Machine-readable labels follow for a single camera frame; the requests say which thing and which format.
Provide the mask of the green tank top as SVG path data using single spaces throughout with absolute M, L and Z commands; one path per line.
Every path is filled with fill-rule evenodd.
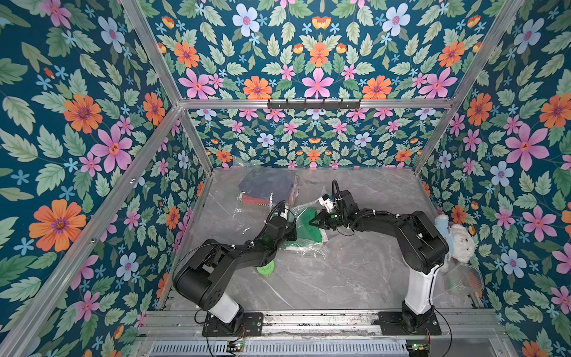
M 310 226 L 309 221 L 318 215 L 315 208 L 295 208 L 296 243 L 299 245 L 318 245 L 327 238 L 320 228 Z

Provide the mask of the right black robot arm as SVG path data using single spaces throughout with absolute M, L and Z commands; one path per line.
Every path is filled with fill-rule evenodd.
M 359 208 L 349 190 L 332 181 L 332 192 L 318 199 L 323 207 L 311 226 L 324 230 L 347 228 L 354 232 L 374 232 L 396 238 L 404 262 L 409 267 L 408 290 L 403 310 L 425 315 L 433 308 L 434 279 L 449 253 L 446 239 L 422 211 L 393 214 L 385 210 Z

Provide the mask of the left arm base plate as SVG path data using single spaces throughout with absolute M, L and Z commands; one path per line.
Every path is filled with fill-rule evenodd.
M 230 323 L 208 313 L 202 329 L 203 337 L 261 336 L 265 316 L 261 312 L 239 312 Z

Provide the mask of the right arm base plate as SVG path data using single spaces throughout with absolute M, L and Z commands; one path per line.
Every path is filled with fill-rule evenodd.
M 373 324 L 379 326 L 383 336 L 441 336 L 442 329 L 435 312 L 379 312 Z

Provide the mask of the clear vacuum bag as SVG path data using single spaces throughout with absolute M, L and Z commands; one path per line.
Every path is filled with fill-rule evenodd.
M 326 243 L 327 232 L 310 222 L 324 208 L 323 194 L 317 199 L 300 205 L 287 205 L 285 214 L 282 214 L 290 223 L 294 223 L 296 239 L 286 241 L 280 248 L 283 251 L 291 251 L 303 256 L 325 257 L 328 253 Z

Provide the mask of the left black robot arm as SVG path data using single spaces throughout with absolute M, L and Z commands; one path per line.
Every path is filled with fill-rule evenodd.
M 240 269 L 270 265 L 285 242 L 297 240 L 296 217 L 288 213 L 286 202 L 278 202 L 266 217 L 254 239 L 241 245 L 208 239 L 176 269 L 172 285 L 182 297 L 195 303 L 227 327 L 236 330 L 243 320 L 243 307 L 226 289 Z

